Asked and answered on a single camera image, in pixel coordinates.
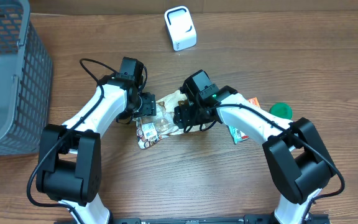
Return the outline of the brown clear snack bag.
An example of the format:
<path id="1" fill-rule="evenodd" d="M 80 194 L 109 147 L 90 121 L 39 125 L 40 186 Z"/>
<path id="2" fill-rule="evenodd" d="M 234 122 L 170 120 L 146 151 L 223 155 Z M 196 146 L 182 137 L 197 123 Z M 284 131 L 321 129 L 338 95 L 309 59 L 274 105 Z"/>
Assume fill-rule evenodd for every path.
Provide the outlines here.
<path id="1" fill-rule="evenodd" d="M 156 102 L 156 115 L 134 118 L 137 142 L 141 149 L 147 149 L 173 135 L 183 134 L 174 122 L 174 109 L 186 101 L 186 95 L 179 90 L 164 96 Z"/>

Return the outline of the teal snack packet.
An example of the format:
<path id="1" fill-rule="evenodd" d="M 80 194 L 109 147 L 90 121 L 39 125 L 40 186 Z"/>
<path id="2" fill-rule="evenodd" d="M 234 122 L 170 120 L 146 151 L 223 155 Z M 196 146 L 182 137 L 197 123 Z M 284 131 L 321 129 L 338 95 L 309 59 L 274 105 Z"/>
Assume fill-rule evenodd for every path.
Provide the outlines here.
<path id="1" fill-rule="evenodd" d="M 234 144 L 242 141 L 242 132 L 233 126 L 228 126 L 229 132 L 233 138 Z"/>

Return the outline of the orange small carton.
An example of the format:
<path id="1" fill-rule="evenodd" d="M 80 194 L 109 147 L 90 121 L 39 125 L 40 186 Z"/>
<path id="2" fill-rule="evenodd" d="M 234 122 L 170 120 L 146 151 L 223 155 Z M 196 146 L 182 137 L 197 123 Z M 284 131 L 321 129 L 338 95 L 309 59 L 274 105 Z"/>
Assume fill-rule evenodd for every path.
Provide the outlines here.
<path id="1" fill-rule="evenodd" d="M 260 108 L 259 101 L 258 101 L 258 99 L 256 97 L 249 98 L 248 102 L 253 104 L 254 106 Z"/>

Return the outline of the green lid jar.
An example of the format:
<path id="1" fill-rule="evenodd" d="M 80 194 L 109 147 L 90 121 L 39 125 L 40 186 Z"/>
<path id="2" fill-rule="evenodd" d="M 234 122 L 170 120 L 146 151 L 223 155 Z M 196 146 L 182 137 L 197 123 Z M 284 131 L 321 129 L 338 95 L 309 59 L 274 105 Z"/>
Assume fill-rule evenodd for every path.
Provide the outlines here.
<path id="1" fill-rule="evenodd" d="M 275 103 L 270 109 L 269 113 L 283 119 L 292 119 L 293 110 L 292 108 L 283 102 Z"/>

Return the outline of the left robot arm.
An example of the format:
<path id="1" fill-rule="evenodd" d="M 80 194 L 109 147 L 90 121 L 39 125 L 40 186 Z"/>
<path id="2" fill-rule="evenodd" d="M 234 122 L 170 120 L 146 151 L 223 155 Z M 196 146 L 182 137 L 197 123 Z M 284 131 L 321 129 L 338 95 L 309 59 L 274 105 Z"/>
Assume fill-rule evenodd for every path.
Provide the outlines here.
<path id="1" fill-rule="evenodd" d="M 99 196 L 101 138 L 113 122 L 154 116 L 153 94 L 145 92 L 147 69 L 124 57 L 119 70 L 97 78 L 96 91 L 84 107 L 61 125 L 48 124 L 40 139 L 39 161 L 27 183 L 27 198 L 38 207 L 62 207 L 72 223 L 113 223 Z"/>

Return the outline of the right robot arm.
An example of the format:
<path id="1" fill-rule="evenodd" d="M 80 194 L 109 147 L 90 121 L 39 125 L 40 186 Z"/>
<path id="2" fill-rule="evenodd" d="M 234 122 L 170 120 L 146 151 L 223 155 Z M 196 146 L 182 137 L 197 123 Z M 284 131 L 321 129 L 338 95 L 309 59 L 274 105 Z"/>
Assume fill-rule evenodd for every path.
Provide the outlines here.
<path id="1" fill-rule="evenodd" d="M 321 191 L 339 172 L 310 120 L 272 115 L 237 90 L 218 88 L 204 70 L 190 75 L 179 91 L 188 103 L 175 107 L 173 122 L 184 132 L 194 126 L 221 123 L 242 131 L 263 148 L 280 192 L 279 204 L 270 214 L 246 214 L 240 223 L 330 222 L 327 215 L 312 214 L 310 208 L 325 196 Z"/>

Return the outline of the white barcode scanner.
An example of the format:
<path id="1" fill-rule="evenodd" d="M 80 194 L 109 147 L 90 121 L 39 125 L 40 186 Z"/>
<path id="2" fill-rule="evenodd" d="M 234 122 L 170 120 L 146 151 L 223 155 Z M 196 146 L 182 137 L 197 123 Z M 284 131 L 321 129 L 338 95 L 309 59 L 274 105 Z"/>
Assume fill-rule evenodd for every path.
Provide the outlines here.
<path id="1" fill-rule="evenodd" d="M 195 25 L 186 6 L 166 10 L 164 20 L 174 51 L 181 51 L 196 45 Z"/>

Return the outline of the grey plastic mesh basket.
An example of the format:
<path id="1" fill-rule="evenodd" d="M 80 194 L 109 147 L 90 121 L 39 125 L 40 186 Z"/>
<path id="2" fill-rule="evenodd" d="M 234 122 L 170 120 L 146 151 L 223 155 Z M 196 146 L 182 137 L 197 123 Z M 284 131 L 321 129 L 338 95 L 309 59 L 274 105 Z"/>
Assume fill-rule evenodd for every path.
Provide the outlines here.
<path id="1" fill-rule="evenodd" d="M 53 62 L 28 1 L 0 1 L 0 156 L 39 150 L 48 122 Z"/>

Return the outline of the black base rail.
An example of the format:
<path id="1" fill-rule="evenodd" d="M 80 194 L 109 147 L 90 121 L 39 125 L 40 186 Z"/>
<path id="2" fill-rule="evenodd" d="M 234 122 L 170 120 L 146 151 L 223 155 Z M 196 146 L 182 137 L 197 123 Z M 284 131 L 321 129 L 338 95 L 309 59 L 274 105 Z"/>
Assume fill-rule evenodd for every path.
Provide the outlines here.
<path id="1" fill-rule="evenodd" d="M 273 215 L 244 215 L 243 217 L 215 217 L 215 218 L 114 218 L 113 224 L 268 224 L 278 223 Z"/>

